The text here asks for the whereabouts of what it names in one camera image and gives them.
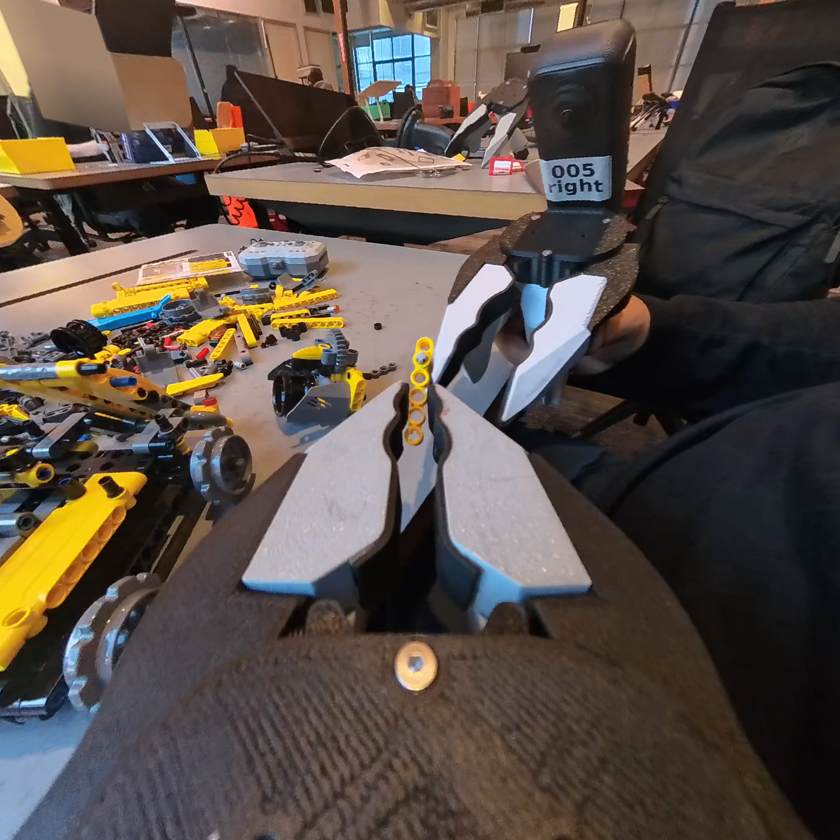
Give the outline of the grey desk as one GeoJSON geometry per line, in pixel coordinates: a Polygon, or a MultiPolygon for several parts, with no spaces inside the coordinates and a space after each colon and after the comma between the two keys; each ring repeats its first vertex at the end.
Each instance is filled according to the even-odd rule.
{"type": "MultiPolygon", "coordinates": [[[[112,299],[114,283],[133,285],[144,264],[238,251],[253,238],[291,236],[208,225],[4,272],[2,330],[15,335],[46,332],[88,316],[93,304],[112,299]]],[[[437,337],[450,288],[466,257],[340,238],[323,242],[329,252],[325,278],[339,292],[343,331],[359,352],[362,369],[397,364],[396,373],[372,382],[375,394],[407,378],[418,338],[437,337]]],[[[254,365],[233,373],[218,397],[222,413],[234,420],[235,432],[251,448],[255,487],[298,451],[302,433],[287,436],[280,431],[266,379],[294,348],[294,343],[280,342],[258,349],[254,365]]],[[[2,838],[16,834],[67,764],[88,723],[88,716],[68,707],[46,721],[2,723],[2,838]]]]}

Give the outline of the grey toy battery box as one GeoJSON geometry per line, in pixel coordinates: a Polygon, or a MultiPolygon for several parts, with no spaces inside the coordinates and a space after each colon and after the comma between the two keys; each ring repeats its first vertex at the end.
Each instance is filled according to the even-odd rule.
{"type": "Polygon", "coordinates": [[[311,279],[322,276],[329,267],[326,246],[308,240],[256,241],[240,250],[237,260],[244,273],[260,280],[283,276],[311,279]]]}

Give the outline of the pile of loose toy pieces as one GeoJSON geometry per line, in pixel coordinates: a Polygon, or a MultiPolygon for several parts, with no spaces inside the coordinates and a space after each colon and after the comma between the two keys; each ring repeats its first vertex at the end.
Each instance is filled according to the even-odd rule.
{"type": "Polygon", "coordinates": [[[252,282],[211,294],[207,279],[153,284],[147,291],[114,285],[117,297],[91,308],[100,319],[149,308],[165,295],[172,300],[157,321],[101,332],[88,319],[74,319],[46,332],[15,335],[2,331],[2,363],[46,365],[88,360],[145,377],[171,394],[215,387],[233,370],[245,370],[253,349],[278,340],[298,341],[308,331],[341,329],[339,293],[317,277],[294,279],[290,288],[276,280],[252,282]]]}

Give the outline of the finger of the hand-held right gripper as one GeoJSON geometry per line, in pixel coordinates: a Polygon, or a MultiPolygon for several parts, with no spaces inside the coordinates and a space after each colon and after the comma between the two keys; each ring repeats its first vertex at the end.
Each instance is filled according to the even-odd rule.
{"type": "Polygon", "coordinates": [[[477,271],[444,311],[434,346],[433,383],[447,386],[461,371],[471,382],[480,381],[518,297],[509,268],[485,265],[477,271]]]}
{"type": "Polygon", "coordinates": [[[601,275],[576,275],[551,288],[521,284],[519,303],[499,331],[499,352],[512,365],[502,424],[530,408],[581,357],[606,285],[601,275]]]}

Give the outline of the toy wheel gear subassembly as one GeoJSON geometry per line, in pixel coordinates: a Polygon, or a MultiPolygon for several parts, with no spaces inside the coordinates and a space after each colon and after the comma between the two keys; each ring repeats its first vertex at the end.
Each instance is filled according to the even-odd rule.
{"type": "Polygon", "coordinates": [[[296,351],[267,375],[274,414],[288,426],[331,427],[358,412],[366,379],[340,329],[296,351]]]}

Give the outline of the grey table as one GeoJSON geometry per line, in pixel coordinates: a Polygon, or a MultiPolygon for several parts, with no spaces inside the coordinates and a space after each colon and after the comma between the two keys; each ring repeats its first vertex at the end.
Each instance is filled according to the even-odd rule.
{"type": "Polygon", "coordinates": [[[384,245],[431,245],[503,228],[548,206],[535,161],[511,175],[491,175],[474,160],[442,175],[369,179],[313,163],[276,164],[220,171],[205,182],[212,195],[248,200],[257,216],[276,212],[292,233],[384,245]]]}

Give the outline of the white paper sheet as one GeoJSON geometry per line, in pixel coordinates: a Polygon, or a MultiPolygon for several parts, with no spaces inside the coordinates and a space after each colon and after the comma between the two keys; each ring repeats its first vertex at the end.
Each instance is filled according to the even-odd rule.
{"type": "Polygon", "coordinates": [[[365,148],[327,162],[332,168],[357,180],[391,175],[448,174],[470,169],[470,163],[458,157],[389,146],[365,148]]]}

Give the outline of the yellow thin toy beam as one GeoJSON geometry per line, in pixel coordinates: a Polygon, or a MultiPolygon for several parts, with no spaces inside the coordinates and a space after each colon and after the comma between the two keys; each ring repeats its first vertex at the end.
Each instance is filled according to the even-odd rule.
{"type": "Polygon", "coordinates": [[[420,338],[413,353],[413,369],[409,376],[408,413],[403,433],[404,442],[417,447],[424,441],[426,423],[427,389],[431,382],[434,360],[434,342],[420,338]]]}

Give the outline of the person's right forearm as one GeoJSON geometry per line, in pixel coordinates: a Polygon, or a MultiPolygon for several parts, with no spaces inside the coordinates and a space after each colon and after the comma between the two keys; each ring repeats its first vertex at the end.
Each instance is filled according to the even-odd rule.
{"type": "Polygon", "coordinates": [[[643,346],[572,385],[695,419],[783,395],[838,401],[837,300],[638,297],[651,316],[643,346]]]}

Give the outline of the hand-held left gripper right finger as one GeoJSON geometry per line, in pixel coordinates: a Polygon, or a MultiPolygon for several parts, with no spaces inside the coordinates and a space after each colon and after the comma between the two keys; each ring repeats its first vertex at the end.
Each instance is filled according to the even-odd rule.
{"type": "Polygon", "coordinates": [[[448,389],[429,396],[444,592],[588,592],[591,576],[525,450],[448,389]]]}

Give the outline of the black office chair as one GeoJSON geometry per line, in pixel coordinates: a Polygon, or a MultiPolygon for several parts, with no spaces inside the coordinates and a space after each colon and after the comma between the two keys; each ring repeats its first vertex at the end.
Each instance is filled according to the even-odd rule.
{"type": "Polygon", "coordinates": [[[637,264],[646,216],[697,136],[751,87],[797,67],[838,63],[838,38],[838,2],[716,7],[633,217],[627,243],[637,247],[637,264]]]}

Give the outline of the blue toy panel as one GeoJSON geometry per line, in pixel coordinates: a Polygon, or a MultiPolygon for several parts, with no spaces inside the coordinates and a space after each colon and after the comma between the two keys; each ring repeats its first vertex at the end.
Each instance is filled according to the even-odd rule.
{"type": "Polygon", "coordinates": [[[171,300],[172,295],[165,295],[152,307],[126,311],[105,318],[90,318],[87,322],[103,333],[132,328],[139,324],[160,319],[163,308],[171,300]]]}

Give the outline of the clear sticker sheet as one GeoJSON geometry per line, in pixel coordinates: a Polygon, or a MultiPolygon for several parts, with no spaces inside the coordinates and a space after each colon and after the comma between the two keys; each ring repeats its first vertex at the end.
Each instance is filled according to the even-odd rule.
{"type": "Polygon", "coordinates": [[[237,256],[232,251],[211,255],[171,257],[140,267],[138,287],[172,283],[196,277],[213,277],[241,272],[237,256]]]}

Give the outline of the wooden table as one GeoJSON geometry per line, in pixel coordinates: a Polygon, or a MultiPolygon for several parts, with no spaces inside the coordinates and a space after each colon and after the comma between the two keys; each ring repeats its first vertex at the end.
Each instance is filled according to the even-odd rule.
{"type": "Polygon", "coordinates": [[[249,165],[271,164],[276,158],[270,154],[252,154],[236,161],[230,157],[220,159],[187,159],[175,162],[150,164],[114,164],[105,161],[79,163],[73,171],[55,171],[38,174],[1,174],[2,196],[9,198],[24,190],[65,193],[85,186],[99,186],[115,182],[149,180],[161,176],[206,173],[225,163],[227,169],[245,168],[249,165]]]}

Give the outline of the black monitor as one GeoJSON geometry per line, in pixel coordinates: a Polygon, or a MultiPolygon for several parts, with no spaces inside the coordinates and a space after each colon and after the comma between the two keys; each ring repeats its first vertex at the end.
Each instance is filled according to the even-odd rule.
{"type": "Polygon", "coordinates": [[[226,66],[222,101],[240,108],[247,140],[284,140],[293,152],[315,153],[335,122],[355,104],[339,92],[226,66]]]}

